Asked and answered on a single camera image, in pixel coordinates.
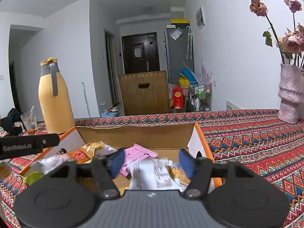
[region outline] white bottle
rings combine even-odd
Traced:
[[[200,106],[200,100],[199,100],[198,97],[196,98],[195,103],[196,103],[196,111],[198,112],[198,111],[200,111],[200,108],[199,108],[199,106]]]

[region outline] glass of water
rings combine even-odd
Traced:
[[[30,111],[23,113],[21,115],[21,120],[29,135],[35,134],[38,131],[37,118],[34,110],[32,113]]]

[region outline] open snack box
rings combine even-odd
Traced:
[[[60,149],[75,151],[89,142],[104,142],[115,149],[129,148],[134,143],[158,153],[158,158],[167,158],[178,162],[178,152],[186,149],[192,157],[200,151],[203,157],[214,162],[210,148],[198,124],[180,124],[167,126],[122,126],[115,128],[73,127],[60,137],[56,147],[45,149],[35,160],[53,156]],[[21,175],[30,172],[26,166]],[[128,187],[130,180],[118,174],[114,179],[117,188]],[[81,184],[94,191],[92,179],[83,179]],[[213,178],[210,190],[222,185],[220,178]]]

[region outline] black cloth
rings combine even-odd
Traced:
[[[7,117],[4,117],[0,120],[0,127],[2,127],[7,133],[13,133],[14,135],[19,132],[19,129],[13,129],[15,122],[22,122],[21,116],[22,113],[19,112],[17,109],[12,108],[10,112],[7,114]]]

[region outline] flower stem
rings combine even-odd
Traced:
[[[294,18],[295,17],[295,13],[293,12],[292,14],[293,14],[293,26],[294,26],[294,30],[295,30],[295,18]]]
[[[268,22],[269,22],[269,24],[270,24],[270,26],[271,26],[271,29],[272,29],[272,31],[273,31],[273,34],[275,35],[275,39],[276,39],[277,42],[279,43],[278,36],[277,36],[277,34],[276,34],[276,32],[275,32],[275,29],[273,28],[272,23],[270,22],[270,20],[269,20],[267,14],[265,14],[265,16],[266,16],[266,18],[267,18],[267,20],[268,20]],[[283,64],[285,64],[284,56],[283,56],[283,53],[281,52],[280,48],[279,48],[279,51],[280,51],[280,54],[281,54],[281,57],[282,57]]]

